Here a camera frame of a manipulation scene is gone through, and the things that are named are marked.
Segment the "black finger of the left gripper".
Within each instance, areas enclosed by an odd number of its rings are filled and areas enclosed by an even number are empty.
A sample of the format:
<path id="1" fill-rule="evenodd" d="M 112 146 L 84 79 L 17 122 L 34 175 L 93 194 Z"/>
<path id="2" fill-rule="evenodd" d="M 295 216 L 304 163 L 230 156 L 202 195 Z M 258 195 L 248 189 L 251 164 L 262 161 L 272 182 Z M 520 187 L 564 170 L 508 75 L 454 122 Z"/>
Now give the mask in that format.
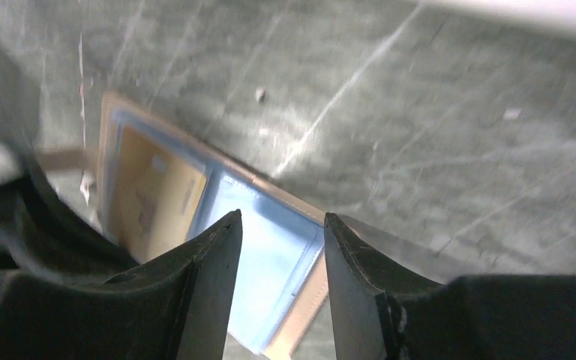
<path id="1" fill-rule="evenodd" d="M 0 281 L 24 272 L 57 284 L 120 284 L 139 270 L 65 204 L 38 159 L 0 151 Z"/>

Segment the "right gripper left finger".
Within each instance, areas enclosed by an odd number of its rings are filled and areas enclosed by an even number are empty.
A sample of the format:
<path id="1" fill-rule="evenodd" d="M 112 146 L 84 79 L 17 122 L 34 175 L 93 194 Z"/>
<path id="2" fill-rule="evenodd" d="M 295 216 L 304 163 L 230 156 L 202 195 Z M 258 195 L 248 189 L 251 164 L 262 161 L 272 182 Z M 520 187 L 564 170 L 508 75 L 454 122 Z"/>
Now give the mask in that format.
<path id="1" fill-rule="evenodd" d="M 241 248 L 236 210 L 103 283 L 0 271 L 0 359 L 221 359 Z"/>

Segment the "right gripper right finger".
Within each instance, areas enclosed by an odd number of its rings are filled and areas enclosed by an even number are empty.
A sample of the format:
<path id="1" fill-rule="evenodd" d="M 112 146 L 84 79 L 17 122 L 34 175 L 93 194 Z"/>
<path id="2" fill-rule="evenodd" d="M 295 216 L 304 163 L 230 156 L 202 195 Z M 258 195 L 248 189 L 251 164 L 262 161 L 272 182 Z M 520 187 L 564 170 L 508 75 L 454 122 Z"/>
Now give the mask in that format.
<path id="1" fill-rule="evenodd" d="M 325 215 L 338 359 L 576 359 L 576 274 L 471 274 Z"/>

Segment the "yellow credit card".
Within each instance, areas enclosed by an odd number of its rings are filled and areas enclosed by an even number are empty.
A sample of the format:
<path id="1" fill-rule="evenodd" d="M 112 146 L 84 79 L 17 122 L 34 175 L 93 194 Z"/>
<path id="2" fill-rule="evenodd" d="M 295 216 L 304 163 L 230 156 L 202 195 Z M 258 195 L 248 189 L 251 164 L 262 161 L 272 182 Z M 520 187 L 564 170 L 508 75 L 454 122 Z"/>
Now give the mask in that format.
<path id="1" fill-rule="evenodd" d="M 145 263 L 188 240 L 206 183 L 206 166 L 143 132 L 124 127 L 110 176 L 109 230 Z"/>

